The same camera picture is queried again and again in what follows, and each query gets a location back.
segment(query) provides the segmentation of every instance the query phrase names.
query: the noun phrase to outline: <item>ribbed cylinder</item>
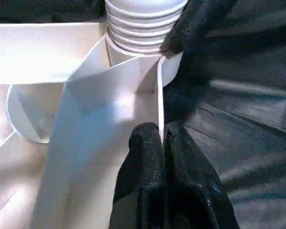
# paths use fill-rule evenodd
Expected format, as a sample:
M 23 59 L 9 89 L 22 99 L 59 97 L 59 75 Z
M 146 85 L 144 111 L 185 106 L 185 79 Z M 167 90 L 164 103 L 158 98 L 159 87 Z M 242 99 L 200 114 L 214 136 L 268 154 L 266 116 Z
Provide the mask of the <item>ribbed cylinder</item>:
M 167 49 L 167 35 L 188 0 L 105 0 L 112 40 L 130 52 Z

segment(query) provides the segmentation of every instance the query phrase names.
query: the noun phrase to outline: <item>white panel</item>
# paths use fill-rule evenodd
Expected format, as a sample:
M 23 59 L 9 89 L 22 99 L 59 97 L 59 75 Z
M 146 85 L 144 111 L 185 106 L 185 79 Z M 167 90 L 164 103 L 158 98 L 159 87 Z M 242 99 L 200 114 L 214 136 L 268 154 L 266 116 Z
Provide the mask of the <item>white panel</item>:
M 67 86 L 52 132 L 41 188 L 37 196 L 33 229 L 61 229 L 78 153 L 82 111 Z
M 87 112 L 137 91 L 153 92 L 157 60 L 158 57 L 136 57 L 68 84 L 83 111 Z
M 0 83 L 65 81 L 106 23 L 0 24 Z

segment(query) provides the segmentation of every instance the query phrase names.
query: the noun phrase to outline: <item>black glove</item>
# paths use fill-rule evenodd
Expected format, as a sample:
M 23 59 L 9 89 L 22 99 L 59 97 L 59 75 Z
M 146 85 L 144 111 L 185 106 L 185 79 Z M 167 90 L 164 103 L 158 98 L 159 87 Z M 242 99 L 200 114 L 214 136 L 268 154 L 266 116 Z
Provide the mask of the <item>black glove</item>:
M 137 126 L 117 177 L 110 229 L 238 229 L 220 179 L 177 124 L 165 152 L 155 124 Z
M 165 165 L 158 127 L 138 125 L 117 177 L 110 229 L 164 228 Z
M 189 0 L 171 34 L 170 49 L 184 51 L 198 43 L 232 10 L 237 0 Z

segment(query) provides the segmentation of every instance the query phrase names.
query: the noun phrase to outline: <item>white plastic surface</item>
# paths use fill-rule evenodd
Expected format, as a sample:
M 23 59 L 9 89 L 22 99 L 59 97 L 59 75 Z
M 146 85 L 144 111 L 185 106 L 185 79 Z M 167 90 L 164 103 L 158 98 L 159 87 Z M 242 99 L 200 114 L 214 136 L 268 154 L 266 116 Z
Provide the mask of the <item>white plastic surface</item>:
M 131 131 L 154 122 L 163 134 L 159 58 L 138 56 L 93 74 L 95 63 L 88 57 L 67 81 L 32 229 L 108 228 Z
M 177 75 L 183 52 L 172 54 L 167 52 L 159 60 L 158 74 L 162 78 L 163 87 L 167 86 Z
M 63 82 L 107 23 L 0 24 L 0 83 Z
M 29 228 L 47 147 L 16 133 L 0 147 L 0 229 Z

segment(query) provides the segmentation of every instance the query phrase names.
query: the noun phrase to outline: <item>black fabric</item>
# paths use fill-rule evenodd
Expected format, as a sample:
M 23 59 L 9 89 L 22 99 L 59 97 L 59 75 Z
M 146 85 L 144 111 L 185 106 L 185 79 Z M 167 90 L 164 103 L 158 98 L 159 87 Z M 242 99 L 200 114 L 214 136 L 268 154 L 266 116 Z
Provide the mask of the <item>black fabric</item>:
M 0 23 L 95 21 L 104 0 L 0 0 Z
M 163 90 L 217 170 L 240 228 L 286 229 L 286 0 L 238 1 Z

